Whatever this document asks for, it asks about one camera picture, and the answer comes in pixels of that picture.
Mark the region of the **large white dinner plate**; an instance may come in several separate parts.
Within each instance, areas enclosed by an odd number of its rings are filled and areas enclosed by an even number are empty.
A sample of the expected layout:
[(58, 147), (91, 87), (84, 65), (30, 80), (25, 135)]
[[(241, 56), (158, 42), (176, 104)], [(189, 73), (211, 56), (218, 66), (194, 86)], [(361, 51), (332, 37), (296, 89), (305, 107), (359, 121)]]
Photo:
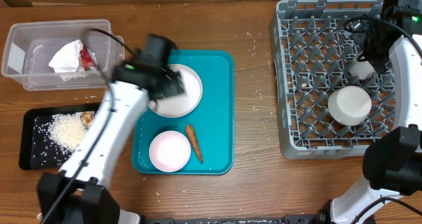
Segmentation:
[(156, 114), (168, 118), (182, 117), (192, 112), (202, 99), (202, 81), (190, 67), (182, 64), (170, 64), (170, 69), (179, 71), (185, 92), (178, 96), (150, 101), (149, 108)]

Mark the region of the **white cup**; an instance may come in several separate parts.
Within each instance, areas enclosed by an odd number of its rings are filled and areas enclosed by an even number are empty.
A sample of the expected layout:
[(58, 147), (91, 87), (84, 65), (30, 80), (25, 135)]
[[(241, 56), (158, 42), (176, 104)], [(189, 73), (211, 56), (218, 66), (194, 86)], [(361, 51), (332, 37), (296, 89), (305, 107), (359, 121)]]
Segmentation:
[(375, 69), (368, 61), (354, 61), (349, 66), (349, 73), (352, 76), (358, 77), (359, 80), (365, 80), (375, 73)]

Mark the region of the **pale green bowl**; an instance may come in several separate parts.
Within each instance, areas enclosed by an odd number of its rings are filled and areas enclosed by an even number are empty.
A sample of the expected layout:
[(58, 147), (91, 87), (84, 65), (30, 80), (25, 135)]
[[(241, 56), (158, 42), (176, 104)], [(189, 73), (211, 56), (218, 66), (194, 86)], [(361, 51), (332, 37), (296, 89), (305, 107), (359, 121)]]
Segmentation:
[(328, 99), (328, 110), (332, 118), (347, 126), (362, 123), (371, 110), (369, 94), (357, 86), (346, 86), (333, 92)]

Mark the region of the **red sauce packet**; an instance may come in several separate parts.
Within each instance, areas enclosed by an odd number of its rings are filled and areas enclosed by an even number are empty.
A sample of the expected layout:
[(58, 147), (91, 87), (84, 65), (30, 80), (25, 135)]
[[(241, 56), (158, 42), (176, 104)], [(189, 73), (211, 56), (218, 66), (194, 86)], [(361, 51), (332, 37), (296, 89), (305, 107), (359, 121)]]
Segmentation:
[(96, 63), (90, 56), (90, 52), (85, 45), (82, 46), (82, 49), (79, 53), (79, 62), (81, 67), (85, 71), (94, 70), (96, 69)]

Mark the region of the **brown patterned food piece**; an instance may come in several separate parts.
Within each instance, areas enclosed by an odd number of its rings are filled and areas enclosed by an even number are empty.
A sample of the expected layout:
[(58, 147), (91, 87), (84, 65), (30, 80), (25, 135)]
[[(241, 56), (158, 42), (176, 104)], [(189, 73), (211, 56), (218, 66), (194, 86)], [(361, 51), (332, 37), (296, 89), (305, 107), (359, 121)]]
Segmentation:
[(86, 129), (90, 128), (94, 120), (94, 112), (85, 111), (81, 113), (80, 120), (83, 122), (83, 125), (85, 126)]

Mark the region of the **white paper napkin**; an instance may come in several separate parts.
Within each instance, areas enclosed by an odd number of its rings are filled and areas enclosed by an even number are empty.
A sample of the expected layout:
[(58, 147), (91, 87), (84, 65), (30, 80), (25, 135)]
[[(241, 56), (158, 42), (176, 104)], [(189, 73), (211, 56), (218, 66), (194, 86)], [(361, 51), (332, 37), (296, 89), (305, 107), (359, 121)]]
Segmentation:
[[(66, 73), (61, 75), (62, 81), (66, 82), (73, 78), (86, 77), (85, 71), (79, 62), (79, 53), (84, 44), (81, 40), (75, 40), (64, 45), (52, 58), (48, 66), (51, 67), (55, 73)], [(91, 58), (98, 65), (95, 53), (90, 52)]]

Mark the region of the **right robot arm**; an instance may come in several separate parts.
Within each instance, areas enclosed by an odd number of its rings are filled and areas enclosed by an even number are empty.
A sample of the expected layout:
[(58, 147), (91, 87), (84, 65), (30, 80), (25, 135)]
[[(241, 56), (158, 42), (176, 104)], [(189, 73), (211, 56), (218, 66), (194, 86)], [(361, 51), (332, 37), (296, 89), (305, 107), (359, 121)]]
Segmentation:
[(344, 194), (327, 201), (312, 223), (374, 223), (389, 203), (416, 214), (401, 201), (421, 190), (421, 11), (410, 6), (384, 7), (380, 18), (360, 16), (368, 26), (363, 56), (389, 58), (395, 78), (396, 113), (392, 131), (370, 145), (363, 176)]

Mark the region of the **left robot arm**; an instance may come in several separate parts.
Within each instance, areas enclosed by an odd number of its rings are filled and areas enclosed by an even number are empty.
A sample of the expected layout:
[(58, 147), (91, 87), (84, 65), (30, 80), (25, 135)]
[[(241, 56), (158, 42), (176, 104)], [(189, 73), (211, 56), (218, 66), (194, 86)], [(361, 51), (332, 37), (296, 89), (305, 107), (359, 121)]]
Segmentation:
[(38, 183), (42, 223), (143, 223), (122, 210), (108, 191), (117, 160), (150, 100), (183, 94), (181, 73), (168, 65), (125, 61), (116, 66), (96, 116), (58, 174)]

